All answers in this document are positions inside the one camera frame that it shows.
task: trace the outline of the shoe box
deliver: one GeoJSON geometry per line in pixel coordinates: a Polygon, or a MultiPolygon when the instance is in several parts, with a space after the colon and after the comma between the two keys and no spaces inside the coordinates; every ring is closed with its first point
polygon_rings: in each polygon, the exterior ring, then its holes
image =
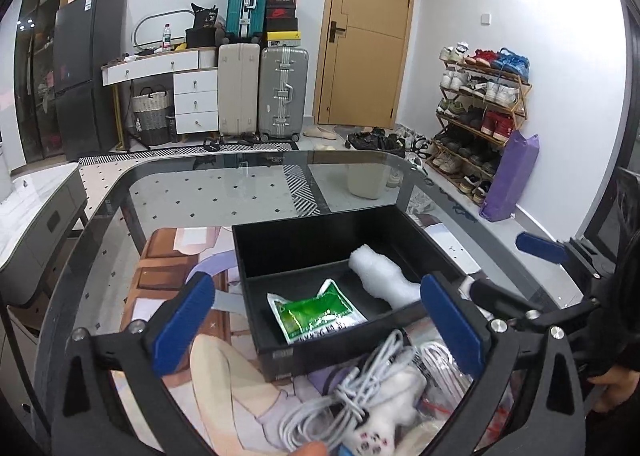
{"type": "Polygon", "coordinates": [[[267,0],[266,31],[298,31],[297,4],[298,0],[267,0]]]}
{"type": "Polygon", "coordinates": [[[396,328],[425,317],[420,301],[393,311],[369,295],[349,266],[362,245],[394,261],[420,282],[427,274],[459,287],[465,274],[395,205],[247,223],[233,227],[249,328],[267,381],[305,375],[372,352],[396,328]],[[367,322],[287,344],[267,302],[274,293],[296,301],[315,296],[333,279],[367,322]]]}

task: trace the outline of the blue gripper pad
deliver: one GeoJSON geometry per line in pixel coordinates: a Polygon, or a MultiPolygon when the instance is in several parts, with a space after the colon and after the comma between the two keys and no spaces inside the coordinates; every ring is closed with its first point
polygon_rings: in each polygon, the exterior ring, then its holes
{"type": "Polygon", "coordinates": [[[566,250],[563,245],[529,232],[521,232],[516,237],[516,248],[554,264],[562,264],[567,261],[566,250]]]}
{"type": "Polygon", "coordinates": [[[435,277],[425,275],[420,285],[420,299],[460,371],[474,379],[479,378],[484,370],[482,341],[452,296],[435,277]]]}
{"type": "Polygon", "coordinates": [[[211,276],[202,272],[197,275],[200,280],[167,321],[153,344],[152,365],[158,376],[175,373],[200,324],[213,306],[216,289],[211,276]]]}

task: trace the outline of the human hand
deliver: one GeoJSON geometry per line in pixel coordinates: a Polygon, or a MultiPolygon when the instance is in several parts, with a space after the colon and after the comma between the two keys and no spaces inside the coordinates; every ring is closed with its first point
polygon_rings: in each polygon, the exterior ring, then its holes
{"type": "Polygon", "coordinates": [[[634,394],[639,380],[640,373],[622,366],[613,366],[604,375],[589,378],[589,382],[592,384],[608,386],[596,405],[593,406],[593,410],[595,412],[607,412],[626,402],[634,394]]]}

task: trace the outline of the silver suitcase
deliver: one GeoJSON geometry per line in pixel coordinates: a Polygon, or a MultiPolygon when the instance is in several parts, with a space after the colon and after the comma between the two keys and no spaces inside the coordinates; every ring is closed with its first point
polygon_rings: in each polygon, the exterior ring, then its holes
{"type": "Polygon", "coordinates": [[[306,50],[262,50],[258,99],[258,130],[262,141],[300,139],[308,66],[309,54],[306,50]]]}
{"type": "Polygon", "coordinates": [[[223,136],[257,130],[258,44],[226,44],[218,53],[218,125],[223,136]]]}

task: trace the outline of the dark gray refrigerator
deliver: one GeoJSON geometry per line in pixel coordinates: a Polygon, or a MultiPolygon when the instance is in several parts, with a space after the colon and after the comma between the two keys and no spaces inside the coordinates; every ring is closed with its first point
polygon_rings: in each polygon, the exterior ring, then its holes
{"type": "Polygon", "coordinates": [[[75,0],[56,16],[54,83],[62,147],[69,161],[117,142],[113,96],[102,70],[120,56],[124,0],[75,0]]]}

